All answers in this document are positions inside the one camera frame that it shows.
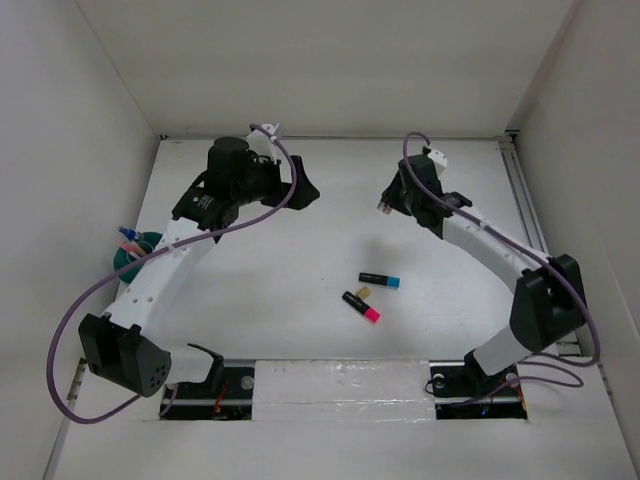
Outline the black highlighter blue cap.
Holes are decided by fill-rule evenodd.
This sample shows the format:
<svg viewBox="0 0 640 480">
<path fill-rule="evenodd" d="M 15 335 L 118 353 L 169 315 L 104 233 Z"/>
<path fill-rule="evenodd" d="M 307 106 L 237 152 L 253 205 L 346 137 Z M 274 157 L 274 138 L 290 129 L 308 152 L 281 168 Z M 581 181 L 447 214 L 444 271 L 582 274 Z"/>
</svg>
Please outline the black highlighter blue cap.
<svg viewBox="0 0 640 480">
<path fill-rule="evenodd" d="M 358 280 L 365 284 L 377 285 L 392 289 L 398 289 L 400 286 L 400 279 L 398 277 L 381 274 L 360 272 L 358 275 Z"/>
</svg>

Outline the black highlighter pink cap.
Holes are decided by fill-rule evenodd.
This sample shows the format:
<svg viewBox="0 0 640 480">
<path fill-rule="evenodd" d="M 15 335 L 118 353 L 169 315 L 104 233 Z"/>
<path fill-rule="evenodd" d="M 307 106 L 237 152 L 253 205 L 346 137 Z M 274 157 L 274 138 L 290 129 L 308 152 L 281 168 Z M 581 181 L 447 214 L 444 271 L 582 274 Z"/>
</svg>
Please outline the black highlighter pink cap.
<svg viewBox="0 0 640 480">
<path fill-rule="evenodd" d="M 380 319 L 380 313 L 354 293 L 345 291 L 342 294 L 342 300 L 369 322 L 375 324 Z"/>
</svg>

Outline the clear bottle blue cap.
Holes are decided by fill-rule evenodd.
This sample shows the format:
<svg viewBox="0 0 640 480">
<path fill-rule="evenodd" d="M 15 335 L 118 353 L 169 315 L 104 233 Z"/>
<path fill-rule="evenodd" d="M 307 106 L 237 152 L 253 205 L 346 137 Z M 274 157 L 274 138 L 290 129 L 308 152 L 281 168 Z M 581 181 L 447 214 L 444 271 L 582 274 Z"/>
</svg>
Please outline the clear bottle blue cap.
<svg viewBox="0 0 640 480">
<path fill-rule="evenodd" d="M 119 226 L 118 231 L 125 239 L 131 242 L 139 241 L 142 238 L 141 233 L 135 229 Z"/>
</svg>

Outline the pink slim highlighter pen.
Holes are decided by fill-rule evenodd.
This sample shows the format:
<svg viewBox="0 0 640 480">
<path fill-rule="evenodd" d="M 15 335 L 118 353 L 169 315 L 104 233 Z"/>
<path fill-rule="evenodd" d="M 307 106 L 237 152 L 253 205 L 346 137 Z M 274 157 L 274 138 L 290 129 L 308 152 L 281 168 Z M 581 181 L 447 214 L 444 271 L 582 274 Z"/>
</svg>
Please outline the pink slim highlighter pen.
<svg viewBox="0 0 640 480">
<path fill-rule="evenodd" d="M 147 252 L 144 249 L 139 246 L 133 246 L 132 244 L 122 244 L 121 248 L 133 260 L 139 260 L 147 255 Z"/>
</svg>

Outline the red slim highlighter pen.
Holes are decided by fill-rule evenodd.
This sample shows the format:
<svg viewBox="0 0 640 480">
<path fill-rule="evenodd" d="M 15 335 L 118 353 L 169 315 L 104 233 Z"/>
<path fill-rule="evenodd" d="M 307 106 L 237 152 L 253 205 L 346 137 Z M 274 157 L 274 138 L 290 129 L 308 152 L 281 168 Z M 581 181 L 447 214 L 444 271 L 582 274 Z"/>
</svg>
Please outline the red slim highlighter pen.
<svg viewBox="0 0 640 480">
<path fill-rule="evenodd" d="M 120 242 L 119 246 L 134 259 L 140 259 L 147 255 L 147 252 L 135 242 Z"/>
</svg>

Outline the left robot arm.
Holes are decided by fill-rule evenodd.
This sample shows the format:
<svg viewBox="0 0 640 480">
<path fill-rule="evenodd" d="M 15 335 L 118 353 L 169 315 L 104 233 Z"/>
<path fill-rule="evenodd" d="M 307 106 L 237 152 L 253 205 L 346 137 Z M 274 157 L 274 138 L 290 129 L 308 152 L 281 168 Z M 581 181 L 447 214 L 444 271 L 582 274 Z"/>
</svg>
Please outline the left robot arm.
<svg viewBox="0 0 640 480">
<path fill-rule="evenodd" d="M 101 316 L 88 314 L 80 322 L 79 338 L 94 375 L 145 398 L 168 383 L 188 382 L 205 397 L 220 390 L 220 355 L 193 343 L 163 342 L 165 313 L 241 207 L 258 202 L 302 210 L 319 198 L 302 158 L 291 160 L 292 179 L 285 182 L 274 145 L 259 132 L 214 141 L 206 169 L 172 209 L 165 233 L 126 291 Z"/>
</svg>

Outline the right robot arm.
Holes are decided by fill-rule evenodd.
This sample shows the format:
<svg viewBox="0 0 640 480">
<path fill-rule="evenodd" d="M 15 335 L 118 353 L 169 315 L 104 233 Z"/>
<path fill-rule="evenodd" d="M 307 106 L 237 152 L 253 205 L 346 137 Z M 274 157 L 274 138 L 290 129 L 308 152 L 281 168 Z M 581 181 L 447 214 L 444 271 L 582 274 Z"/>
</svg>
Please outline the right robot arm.
<svg viewBox="0 0 640 480">
<path fill-rule="evenodd" d="M 473 393 L 494 387 L 499 375 L 588 323 L 580 268 L 568 255 L 548 257 L 502 233 L 471 200 L 442 190 L 428 153 L 398 162 L 380 208 L 395 210 L 465 251 L 513 293 L 507 325 L 465 355 L 462 381 Z"/>
</svg>

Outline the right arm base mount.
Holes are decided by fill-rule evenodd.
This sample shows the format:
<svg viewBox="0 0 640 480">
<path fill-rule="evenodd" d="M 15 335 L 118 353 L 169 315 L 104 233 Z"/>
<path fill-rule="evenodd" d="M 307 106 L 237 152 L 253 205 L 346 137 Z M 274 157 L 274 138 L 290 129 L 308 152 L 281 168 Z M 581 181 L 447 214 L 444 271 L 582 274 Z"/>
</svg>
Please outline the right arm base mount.
<svg viewBox="0 0 640 480">
<path fill-rule="evenodd" d="M 528 414 L 515 365 L 487 376 L 471 355 L 429 362 L 424 390 L 434 399 L 437 420 L 520 419 Z"/>
</svg>

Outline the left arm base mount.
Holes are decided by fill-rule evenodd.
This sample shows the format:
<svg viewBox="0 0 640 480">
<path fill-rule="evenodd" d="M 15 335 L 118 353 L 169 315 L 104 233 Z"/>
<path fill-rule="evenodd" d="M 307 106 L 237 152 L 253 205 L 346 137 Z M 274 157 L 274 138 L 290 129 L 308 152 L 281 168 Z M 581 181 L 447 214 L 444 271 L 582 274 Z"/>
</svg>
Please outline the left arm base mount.
<svg viewBox="0 0 640 480">
<path fill-rule="evenodd" d="M 210 349 L 189 344 L 212 360 L 203 382 L 167 386 L 159 418 L 175 421 L 249 421 L 252 419 L 255 360 L 225 360 Z"/>
</svg>

